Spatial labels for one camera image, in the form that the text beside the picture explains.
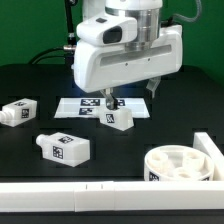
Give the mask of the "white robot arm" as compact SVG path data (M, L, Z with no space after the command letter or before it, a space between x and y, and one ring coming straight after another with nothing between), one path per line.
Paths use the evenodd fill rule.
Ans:
M77 26L76 85L100 91L116 110L111 89L178 71L182 27L162 25L162 0L105 0L105 9Z

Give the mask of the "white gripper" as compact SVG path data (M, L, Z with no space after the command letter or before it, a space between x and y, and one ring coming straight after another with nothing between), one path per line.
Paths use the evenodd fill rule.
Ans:
M138 51L128 48L137 36L137 20L132 17L98 14L80 23L76 32L75 83L87 93L102 90L109 110L118 109L112 87L151 78L146 88L155 97L158 76L174 73L182 65L180 25L161 28L152 45Z

